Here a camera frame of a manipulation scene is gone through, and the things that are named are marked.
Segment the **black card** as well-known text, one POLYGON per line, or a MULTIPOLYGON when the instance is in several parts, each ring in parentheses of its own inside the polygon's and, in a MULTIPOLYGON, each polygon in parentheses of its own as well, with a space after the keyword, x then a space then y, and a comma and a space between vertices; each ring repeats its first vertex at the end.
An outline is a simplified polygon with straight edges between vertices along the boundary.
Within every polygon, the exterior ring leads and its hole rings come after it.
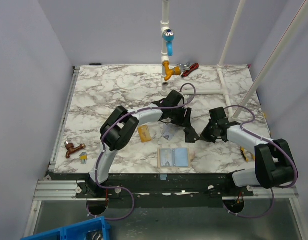
POLYGON ((184 130, 185 134, 185 142, 186 143, 196 143, 200 137, 196 133, 196 130, 191 126, 191 127, 186 127, 184 130))

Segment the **silver VIP card top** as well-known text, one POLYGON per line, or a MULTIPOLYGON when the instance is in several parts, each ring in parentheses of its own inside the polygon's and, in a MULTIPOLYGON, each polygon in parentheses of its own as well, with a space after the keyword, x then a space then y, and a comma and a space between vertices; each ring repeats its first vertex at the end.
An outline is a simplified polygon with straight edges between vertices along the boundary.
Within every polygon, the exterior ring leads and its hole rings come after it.
POLYGON ((159 150, 159 161, 161 167, 172 167, 174 165, 174 153, 171 148, 159 150))

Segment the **beige leather card holder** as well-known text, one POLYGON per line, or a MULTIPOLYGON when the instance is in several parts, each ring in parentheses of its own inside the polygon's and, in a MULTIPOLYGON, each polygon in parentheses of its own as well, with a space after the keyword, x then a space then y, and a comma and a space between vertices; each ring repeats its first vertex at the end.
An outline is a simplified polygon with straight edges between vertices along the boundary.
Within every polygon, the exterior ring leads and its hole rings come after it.
POLYGON ((191 152, 189 148, 159 148, 157 150, 157 167, 160 169, 187 169, 191 166, 191 152), (160 164, 160 149, 172 149, 173 150, 173 166, 161 167, 160 164))

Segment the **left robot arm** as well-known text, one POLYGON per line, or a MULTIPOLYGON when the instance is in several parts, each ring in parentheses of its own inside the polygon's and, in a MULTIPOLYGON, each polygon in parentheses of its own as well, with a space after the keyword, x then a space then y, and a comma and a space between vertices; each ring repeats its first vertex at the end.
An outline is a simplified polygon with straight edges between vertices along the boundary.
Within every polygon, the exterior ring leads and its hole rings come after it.
POLYGON ((109 178, 116 155, 127 146, 139 126, 170 120, 171 124, 184 128, 186 143, 197 142, 199 136, 191 125, 192 109, 187 107, 194 98, 185 100, 180 92, 172 90, 167 97, 143 108, 127 110, 118 106, 100 129, 102 149, 90 172, 93 181, 88 184, 87 191, 95 198, 104 194, 103 183, 109 178))

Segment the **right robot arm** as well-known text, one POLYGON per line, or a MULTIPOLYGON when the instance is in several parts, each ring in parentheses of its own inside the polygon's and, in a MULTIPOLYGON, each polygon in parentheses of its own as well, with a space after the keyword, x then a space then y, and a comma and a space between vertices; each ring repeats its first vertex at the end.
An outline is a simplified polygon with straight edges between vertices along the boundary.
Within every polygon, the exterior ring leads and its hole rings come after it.
POLYGON ((203 141, 215 143, 221 139, 254 156, 254 168, 236 171, 224 183, 228 195, 235 196, 246 186, 270 189, 295 185, 299 174, 289 144, 284 139, 273 140, 248 130, 245 125, 256 119, 254 113, 251 120, 242 123, 230 122, 224 107, 211 109, 209 114, 210 120, 200 136, 203 141))

